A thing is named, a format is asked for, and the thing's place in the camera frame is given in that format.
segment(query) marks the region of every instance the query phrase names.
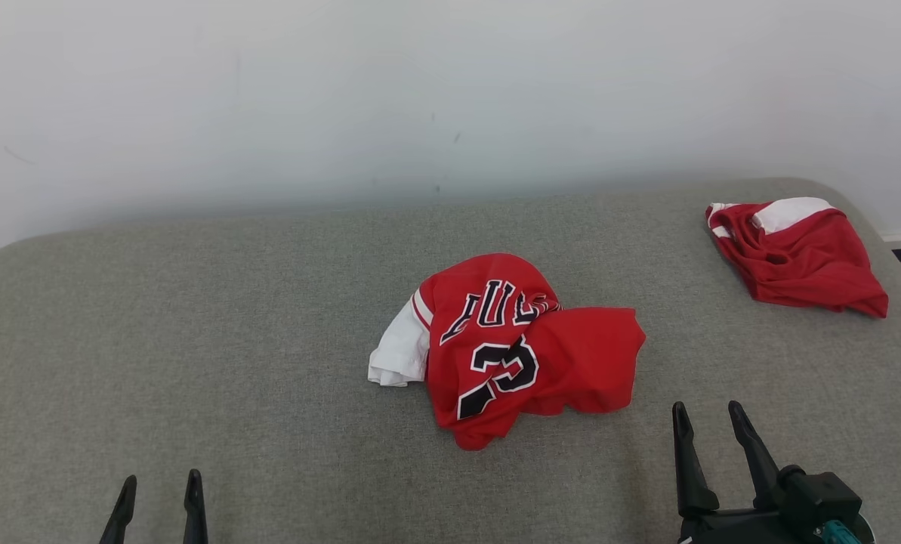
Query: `red fabric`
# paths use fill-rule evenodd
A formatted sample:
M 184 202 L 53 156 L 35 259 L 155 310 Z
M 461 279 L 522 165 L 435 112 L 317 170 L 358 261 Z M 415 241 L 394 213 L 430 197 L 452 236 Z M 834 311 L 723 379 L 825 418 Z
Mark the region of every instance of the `red fabric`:
M 489 288 L 491 282 L 501 288 Z M 507 285 L 513 289 L 501 309 Z M 554 416 L 571 406 L 608 413 L 631 402 L 634 359 L 644 342 L 634 310 L 559 311 L 557 296 L 541 273 L 506 254 L 481 255 L 452 266 L 426 279 L 420 294 L 434 315 L 426 378 L 430 400 L 437 424 L 453 431 L 461 448 L 482 449 L 494 437 L 506 436 L 522 411 Z M 467 303 L 478 296 L 474 312 L 466 317 Z M 537 317 L 528 317 L 532 308 Z M 520 323 L 521 314 L 530 323 Z M 454 331 L 460 332 L 447 338 Z M 483 356 L 477 354 L 485 352 L 489 359 L 475 363 Z M 492 398 L 482 397 L 488 388 Z M 475 391 L 476 397 L 465 395 Z M 469 406 L 480 407 L 481 399 L 489 399 L 483 410 L 468 413 Z
M 733 263 L 755 300 L 785 306 L 852 308 L 886 317 L 889 297 L 870 270 L 863 243 L 835 208 L 822 210 L 790 227 L 767 233 L 755 213 L 764 204 L 733 204 L 705 211 L 720 251 Z M 722 228 L 729 237 L 715 232 Z

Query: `jersey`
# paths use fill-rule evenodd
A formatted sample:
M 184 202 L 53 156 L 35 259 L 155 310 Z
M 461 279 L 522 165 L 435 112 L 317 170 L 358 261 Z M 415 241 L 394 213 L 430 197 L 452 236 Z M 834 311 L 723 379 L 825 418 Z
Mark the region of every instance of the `jersey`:
M 826 200 L 715 203 L 705 217 L 755 300 L 886 317 L 890 299 L 863 243 L 846 214 Z
M 370 355 L 369 379 L 425 379 L 437 424 L 481 449 L 519 413 L 628 406 L 645 338 L 633 309 L 561 309 L 529 262 L 481 255 L 422 283 Z

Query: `folded red shirt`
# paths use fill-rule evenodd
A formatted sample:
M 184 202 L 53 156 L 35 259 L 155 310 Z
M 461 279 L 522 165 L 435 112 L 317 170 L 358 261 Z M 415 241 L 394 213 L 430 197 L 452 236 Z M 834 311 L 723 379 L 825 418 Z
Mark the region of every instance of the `folded red shirt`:
M 826 200 L 714 203 L 705 217 L 755 300 L 886 317 L 890 300 L 863 243 L 846 214 Z

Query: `white fabric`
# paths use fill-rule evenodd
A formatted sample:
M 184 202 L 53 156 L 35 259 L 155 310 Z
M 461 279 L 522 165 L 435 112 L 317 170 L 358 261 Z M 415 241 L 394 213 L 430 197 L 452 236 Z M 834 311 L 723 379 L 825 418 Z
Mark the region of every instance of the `white fabric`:
M 737 206 L 737 205 L 738 205 L 738 204 L 735 204 L 735 203 L 729 204 L 729 203 L 722 203 L 722 202 L 713 202 L 713 203 L 712 203 L 712 211 L 709 212 L 708 217 L 705 218 L 705 220 L 707 221 L 707 223 L 711 224 L 711 222 L 712 222 L 712 216 L 715 215 L 715 212 L 722 211 L 722 210 L 724 210 L 724 209 L 726 209 L 726 208 L 730 208 L 730 207 Z M 712 228 L 712 233 L 715 234 L 715 236 L 716 236 L 717 238 L 731 238 L 731 237 L 733 237 L 733 235 L 731 235 L 731 233 L 729 232 L 729 230 L 728 230 L 727 228 L 721 226 L 721 225 L 718 226 L 718 227 Z
M 776 200 L 760 211 L 755 212 L 751 221 L 756 228 L 765 230 L 766 234 L 786 230 L 812 214 L 831 210 L 833 206 L 823 199 L 812 196 L 799 196 L 796 199 Z
M 413 302 L 419 296 L 417 292 L 406 301 L 403 309 L 387 327 L 380 345 L 370 354 L 370 369 L 367 375 L 370 382 L 379 385 L 406 387 L 409 382 L 423 382 L 427 374 L 427 351 L 430 350 L 430 331 L 420 323 Z M 430 319 L 433 313 L 427 309 L 420 299 L 417 311 Z

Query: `white stripe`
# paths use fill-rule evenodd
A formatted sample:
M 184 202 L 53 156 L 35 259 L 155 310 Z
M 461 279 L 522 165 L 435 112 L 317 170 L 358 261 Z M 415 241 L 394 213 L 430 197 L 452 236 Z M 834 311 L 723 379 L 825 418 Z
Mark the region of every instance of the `white stripe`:
M 765 230 L 766 234 L 786 230 L 793 224 L 799 223 L 812 214 L 823 210 L 831 210 L 833 206 L 823 199 L 814 199 L 811 196 L 799 196 L 796 199 L 776 200 L 760 211 L 755 212 L 751 221 L 756 228 Z
M 727 208 L 737 206 L 738 204 L 723 204 L 722 202 L 713 202 L 712 203 L 712 213 L 708 214 L 708 218 L 706 221 L 712 221 L 712 216 L 715 215 L 715 212 L 720 212 Z
M 423 317 L 423 321 L 426 324 L 432 323 L 434 313 L 430 312 L 430 309 L 427 308 L 427 303 L 423 302 L 423 295 L 420 294 L 420 289 L 416 289 L 416 292 L 413 293 L 413 306 L 416 307 L 416 311 L 420 313 L 420 317 Z

